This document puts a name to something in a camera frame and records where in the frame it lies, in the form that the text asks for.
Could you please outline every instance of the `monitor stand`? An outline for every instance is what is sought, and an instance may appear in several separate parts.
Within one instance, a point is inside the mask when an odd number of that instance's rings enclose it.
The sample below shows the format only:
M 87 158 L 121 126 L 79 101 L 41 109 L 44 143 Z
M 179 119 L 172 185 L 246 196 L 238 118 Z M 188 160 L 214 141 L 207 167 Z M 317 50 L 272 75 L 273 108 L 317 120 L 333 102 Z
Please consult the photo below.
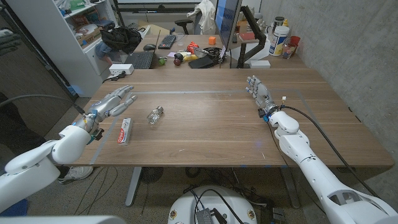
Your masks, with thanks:
M 248 53 L 246 51 L 246 43 L 242 43 L 241 45 L 241 53 L 239 55 L 239 59 L 237 63 L 232 63 L 231 68 L 249 68 L 249 64 L 244 63 L 249 58 L 256 55 L 260 50 L 264 48 L 266 45 L 267 37 L 260 31 L 259 26 L 256 23 L 253 15 L 248 6 L 241 7 L 241 12 L 243 12 L 244 16 L 248 20 L 251 30 L 254 32 L 254 38 L 259 40 L 259 44 L 251 49 Z
M 239 58 L 237 63 L 232 63 L 231 68 L 250 68 L 248 63 L 244 63 L 244 54 L 246 52 L 246 43 L 242 43 L 241 51 L 239 53 Z

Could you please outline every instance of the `glass bottle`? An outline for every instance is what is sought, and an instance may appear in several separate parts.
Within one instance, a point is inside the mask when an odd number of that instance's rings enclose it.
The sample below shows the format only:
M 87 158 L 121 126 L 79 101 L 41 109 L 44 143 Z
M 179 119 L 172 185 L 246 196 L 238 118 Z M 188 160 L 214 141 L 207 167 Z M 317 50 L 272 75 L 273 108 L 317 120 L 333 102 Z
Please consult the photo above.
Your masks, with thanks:
M 158 106 L 148 115 L 147 119 L 150 124 L 155 124 L 163 113 L 163 107 Z

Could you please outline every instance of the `sneaker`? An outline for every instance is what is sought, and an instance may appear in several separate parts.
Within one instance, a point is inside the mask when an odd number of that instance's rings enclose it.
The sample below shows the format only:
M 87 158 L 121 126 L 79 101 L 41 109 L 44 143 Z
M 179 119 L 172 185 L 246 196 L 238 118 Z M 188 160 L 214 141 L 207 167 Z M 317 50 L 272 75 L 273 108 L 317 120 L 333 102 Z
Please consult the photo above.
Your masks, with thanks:
M 58 178 L 58 183 L 69 184 L 74 180 L 83 180 L 93 172 L 92 166 L 70 167 L 68 174 L 64 178 Z

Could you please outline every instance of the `red label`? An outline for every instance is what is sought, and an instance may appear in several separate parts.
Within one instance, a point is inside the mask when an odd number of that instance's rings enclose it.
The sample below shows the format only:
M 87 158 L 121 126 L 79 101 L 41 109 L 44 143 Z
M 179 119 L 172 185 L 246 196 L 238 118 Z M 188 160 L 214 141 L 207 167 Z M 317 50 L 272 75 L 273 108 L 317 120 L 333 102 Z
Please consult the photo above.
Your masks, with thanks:
M 123 128 L 121 128 L 120 129 L 120 134 L 119 134 L 119 137 L 118 137 L 118 143 L 122 143 L 123 138 L 124 138 L 124 130 L 123 130 Z

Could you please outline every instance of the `robot finger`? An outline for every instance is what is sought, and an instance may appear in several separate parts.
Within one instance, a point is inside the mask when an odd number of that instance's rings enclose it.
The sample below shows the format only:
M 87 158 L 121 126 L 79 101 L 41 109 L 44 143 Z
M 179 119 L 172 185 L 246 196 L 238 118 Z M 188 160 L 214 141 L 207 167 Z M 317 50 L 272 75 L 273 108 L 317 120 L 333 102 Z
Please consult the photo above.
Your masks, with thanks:
M 121 115 L 136 100 L 137 100 L 137 96 L 133 96 L 132 98 L 126 100 L 125 103 L 122 103 L 119 106 L 113 108 L 109 112 L 109 115 L 110 116 L 119 116 L 119 115 Z
M 125 86 L 125 87 L 122 88 L 122 89 L 119 91 L 119 93 L 117 93 L 116 95 L 117 95 L 118 97 L 120 97 L 120 99 L 121 99 L 121 98 L 124 97 L 124 95 L 125 95 L 126 93 L 130 92 L 130 90 L 132 90 L 133 88 L 134 88 L 133 86 Z
M 127 87 L 128 87 L 128 86 L 126 85 L 126 86 L 124 86 L 124 87 L 117 88 L 117 89 L 115 89 L 112 93 L 108 94 L 107 96 L 108 96 L 108 97 L 118 96 L 118 94 L 119 94 L 121 91 L 123 91 L 125 88 L 127 88 Z

